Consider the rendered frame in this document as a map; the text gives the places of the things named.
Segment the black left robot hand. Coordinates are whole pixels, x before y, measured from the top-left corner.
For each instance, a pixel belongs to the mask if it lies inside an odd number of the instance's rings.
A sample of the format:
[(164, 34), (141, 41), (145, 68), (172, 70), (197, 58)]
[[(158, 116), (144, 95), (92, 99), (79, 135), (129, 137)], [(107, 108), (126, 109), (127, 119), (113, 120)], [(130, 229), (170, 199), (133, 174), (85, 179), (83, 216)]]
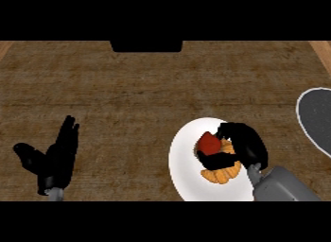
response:
[(64, 120), (56, 142), (46, 152), (27, 143), (14, 145), (23, 167), (39, 176), (42, 196), (49, 196), (54, 188), (65, 190), (71, 183), (79, 150), (79, 128), (76, 118), (70, 115)]

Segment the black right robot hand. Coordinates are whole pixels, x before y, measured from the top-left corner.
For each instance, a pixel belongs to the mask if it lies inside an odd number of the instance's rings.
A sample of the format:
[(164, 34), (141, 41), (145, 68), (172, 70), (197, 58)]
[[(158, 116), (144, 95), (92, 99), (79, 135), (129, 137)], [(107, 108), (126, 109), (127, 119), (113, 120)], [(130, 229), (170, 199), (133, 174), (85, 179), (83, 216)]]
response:
[(241, 162), (249, 168), (253, 164), (260, 165), (260, 169), (268, 168), (268, 148), (257, 131), (244, 123), (222, 123), (216, 133), (218, 140), (231, 139), (235, 153), (223, 151), (216, 154), (206, 154), (197, 151), (200, 162), (209, 170), (219, 170)]

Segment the red bell pepper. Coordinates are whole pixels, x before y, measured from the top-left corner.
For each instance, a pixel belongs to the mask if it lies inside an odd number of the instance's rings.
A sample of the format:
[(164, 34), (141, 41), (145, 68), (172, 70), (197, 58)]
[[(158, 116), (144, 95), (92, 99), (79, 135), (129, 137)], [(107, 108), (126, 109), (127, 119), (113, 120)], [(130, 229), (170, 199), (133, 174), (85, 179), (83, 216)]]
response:
[(216, 136), (207, 131), (197, 143), (197, 149), (204, 152), (206, 155), (213, 155), (220, 152), (222, 142)]

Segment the white plate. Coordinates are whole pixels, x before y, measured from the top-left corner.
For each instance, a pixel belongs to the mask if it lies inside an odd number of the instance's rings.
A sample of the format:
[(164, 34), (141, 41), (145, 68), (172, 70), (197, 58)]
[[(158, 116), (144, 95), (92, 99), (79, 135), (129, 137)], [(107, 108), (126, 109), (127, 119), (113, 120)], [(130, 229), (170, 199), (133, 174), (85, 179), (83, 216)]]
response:
[(206, 131), (216, 134), (223, 120), (204, 117), (192, 120), (179, 129), (169, 152), (169, 170), (173, 184), (185, 201), (253, 201), (253, 185), (243, 167), (240, 175), (228, 183), (212, 183), (201, 176), (194, 147)]

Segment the dark grey pan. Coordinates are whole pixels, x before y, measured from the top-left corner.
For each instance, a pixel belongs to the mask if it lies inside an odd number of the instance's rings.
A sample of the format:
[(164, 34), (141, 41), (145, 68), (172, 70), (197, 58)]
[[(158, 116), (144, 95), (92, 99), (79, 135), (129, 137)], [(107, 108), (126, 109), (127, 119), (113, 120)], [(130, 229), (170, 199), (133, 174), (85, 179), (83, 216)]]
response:
[(318, 150), (331, 158), (331, 89), (305, 91), (296, 101), (296, 116), (303, 132)]

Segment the orange croissant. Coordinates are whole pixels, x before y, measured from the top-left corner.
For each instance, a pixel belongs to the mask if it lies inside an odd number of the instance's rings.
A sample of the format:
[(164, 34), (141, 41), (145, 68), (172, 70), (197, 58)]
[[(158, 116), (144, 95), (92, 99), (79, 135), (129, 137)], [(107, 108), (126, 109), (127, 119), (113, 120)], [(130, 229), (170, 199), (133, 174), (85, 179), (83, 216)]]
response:
[[(220, 151), (225, 153), (234, 154), (235, 149), (232, 146), (232, 142), (228, 141), (226, 139), (222, 139), (220, 142), (222, 142)], [(203, 169), (201, 176), (209, 182), (225, 184), (229, 182), (231, 179), (235, 179), (238, 177), (241, 169), (243, 169), (243, 163), (240, 161), (235, 161), (235, 164), (232, 166), (222, 168), (219, 170)]]

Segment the black appliance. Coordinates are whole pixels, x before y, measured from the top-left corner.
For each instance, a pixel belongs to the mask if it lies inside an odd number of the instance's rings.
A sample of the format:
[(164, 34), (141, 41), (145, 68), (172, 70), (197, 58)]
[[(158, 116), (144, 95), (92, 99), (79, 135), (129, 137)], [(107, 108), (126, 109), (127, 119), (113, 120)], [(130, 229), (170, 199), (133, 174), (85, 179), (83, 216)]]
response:
[(111, 41), (114, 52), (181, 52), (182, 41)]

